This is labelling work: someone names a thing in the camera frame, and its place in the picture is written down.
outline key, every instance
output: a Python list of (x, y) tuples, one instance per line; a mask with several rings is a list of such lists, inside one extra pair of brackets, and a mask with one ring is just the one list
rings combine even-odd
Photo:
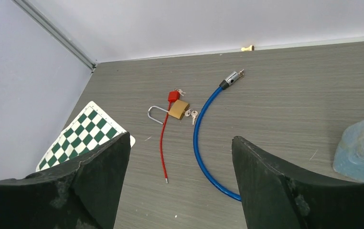
[(179, 92), (182, 96), (185, 96), (184, 94), (186, 94), (186, 92), (182, 91), (182, 89), (178, 89), (177, 92)]
[(185, 111), (185, 117), (191, 116), (191, 109)]
[(192, 111), (191, 112), (191, 115), (192, 115), (192, 125), (194, 125), (194, 121), (196, 119), (197, 114), (198, 114), (197, 111)]

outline blue tube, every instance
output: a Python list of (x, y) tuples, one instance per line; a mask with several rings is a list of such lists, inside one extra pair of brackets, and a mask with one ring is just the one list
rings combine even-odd
[(218, 87), (215, 92), (210, 96), (210, 98), (207, 100), (207, 102), (204, 104), (202, 111), (200, 112), (199, 116), (197, 117), (195, 130), (193, 132), (193, 149), (195, 152), (195, 157), (197, 160), (197, 163), (199, 164), (200, 169), (202, 170), (203, 174), (206, 176), (206, 178), (212, 183), (218, 190), (220, 190), (222, 193), (228, 195), (229, 197), (241, 201), (241, 197), (239, 194), (236, 194), (230, 190), (228, 190), (226, 187), (221, 185), (219, 182), (217, 182), (216, 179), (213, 178), (213, 176), (207, 171), (206, 166), (204, 166), (204, 163), (202, 161), (202, 158), (200, 157), (199, 153), (199, 128), (200, 123), (202, 122), (204, 113), (206, 113), (206, 110), (209, 108), (210, 104), (213, 102), (213, 100), (219, 95), (219, 93), (223, 89), (221, 87)]

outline light blue plastic container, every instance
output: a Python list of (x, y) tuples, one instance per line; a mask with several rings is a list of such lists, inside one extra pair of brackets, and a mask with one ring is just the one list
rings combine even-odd
[(364, 120), (344, 131), (333, 168), (342, 175), (364, 182)]

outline white panel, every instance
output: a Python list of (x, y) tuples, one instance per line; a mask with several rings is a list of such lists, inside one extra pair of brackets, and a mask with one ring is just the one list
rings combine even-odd
[(34, 172), (89, 78), (22, 9), (0, 0), (0, 179)]
[(99, 62), (364, 36), (364, 0), (29, 0)]

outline white speck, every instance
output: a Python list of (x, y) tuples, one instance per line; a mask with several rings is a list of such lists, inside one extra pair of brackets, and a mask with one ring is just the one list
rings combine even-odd
[(316, 150), (316, 152), (313, 154), (313, 156), (310, 157), (309, 161), (314, 157), (314, 155), (316, 155), (317, 151), (319, 151), (318, 149)]

